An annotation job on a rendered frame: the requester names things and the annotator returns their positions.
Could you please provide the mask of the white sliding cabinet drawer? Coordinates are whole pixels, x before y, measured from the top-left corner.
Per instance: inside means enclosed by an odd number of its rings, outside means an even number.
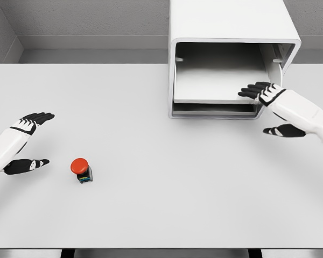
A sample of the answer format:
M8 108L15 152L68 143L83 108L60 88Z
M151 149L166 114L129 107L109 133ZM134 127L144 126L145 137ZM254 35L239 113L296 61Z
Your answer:
M274 44L182 42L176 45L175 103L253 104L238 92L256 82L282 83Z

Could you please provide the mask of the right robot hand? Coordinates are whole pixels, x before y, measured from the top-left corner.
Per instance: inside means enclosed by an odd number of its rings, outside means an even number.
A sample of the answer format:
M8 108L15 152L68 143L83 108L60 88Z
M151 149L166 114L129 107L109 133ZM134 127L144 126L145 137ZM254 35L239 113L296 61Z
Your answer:
M286 124L265 128L263 133L278 137L304 137L323 127L323 110L293 90L277 84L257 82L242 88L238 95L260 102Z

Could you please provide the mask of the red button load switch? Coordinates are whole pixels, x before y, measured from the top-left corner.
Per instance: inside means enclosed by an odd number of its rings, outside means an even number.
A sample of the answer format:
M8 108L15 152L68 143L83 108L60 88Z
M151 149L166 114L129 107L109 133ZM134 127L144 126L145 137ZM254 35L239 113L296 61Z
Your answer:
M82 184L93 181L92 169L84 158L77 158L70 165L71 172L74 173L78 181Z

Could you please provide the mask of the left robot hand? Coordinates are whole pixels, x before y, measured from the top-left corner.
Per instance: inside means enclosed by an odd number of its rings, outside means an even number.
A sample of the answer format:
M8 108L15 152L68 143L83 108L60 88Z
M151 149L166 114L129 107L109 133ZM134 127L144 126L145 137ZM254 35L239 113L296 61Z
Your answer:
M51 113L32 113L16 121L0 135L0 172L17 175L49 164L48 159L19 159L14 157L25 147L36 129L55 117Z

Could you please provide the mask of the white tabletop storage cabinet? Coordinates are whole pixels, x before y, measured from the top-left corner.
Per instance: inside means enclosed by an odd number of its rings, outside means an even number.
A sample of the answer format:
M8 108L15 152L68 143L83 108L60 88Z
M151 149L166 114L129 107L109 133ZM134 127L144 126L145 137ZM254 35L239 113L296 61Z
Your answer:
M264 105L175 103L176 45L238 42L275 45L284 76L301 39L283 0L170 0L168 102L171 118L256 119Z

